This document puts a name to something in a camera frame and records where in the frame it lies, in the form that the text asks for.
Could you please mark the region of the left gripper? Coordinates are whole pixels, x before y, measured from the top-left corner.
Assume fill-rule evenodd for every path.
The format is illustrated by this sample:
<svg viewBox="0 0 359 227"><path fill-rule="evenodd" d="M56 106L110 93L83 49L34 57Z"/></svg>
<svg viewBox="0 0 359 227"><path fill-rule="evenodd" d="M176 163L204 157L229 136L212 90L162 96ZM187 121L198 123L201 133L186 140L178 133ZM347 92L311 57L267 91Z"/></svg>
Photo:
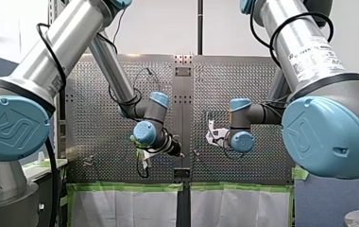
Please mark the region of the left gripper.
<svg viewBox="0 0 359 227"><path fill-rule="evenodd" d="M172 139L167 154L175 157L181 157L181 143L176 139Z"/></svg>

